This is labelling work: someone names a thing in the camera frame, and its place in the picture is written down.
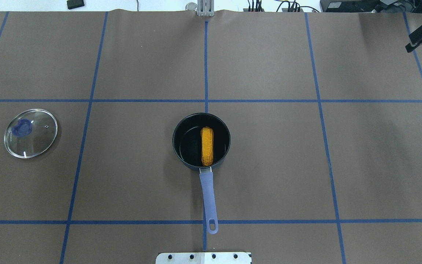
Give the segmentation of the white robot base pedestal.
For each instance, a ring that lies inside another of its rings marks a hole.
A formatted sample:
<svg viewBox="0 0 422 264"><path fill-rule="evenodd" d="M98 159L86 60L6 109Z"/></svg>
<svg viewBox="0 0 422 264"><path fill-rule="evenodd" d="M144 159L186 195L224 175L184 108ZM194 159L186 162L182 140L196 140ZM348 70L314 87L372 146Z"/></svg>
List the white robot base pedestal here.
<svg viewBox="0 0 422 264"><path fill-rule="evenodd" d="M251 264L252 255L248 252L180 252L160 253L156 264Z"/></svg>

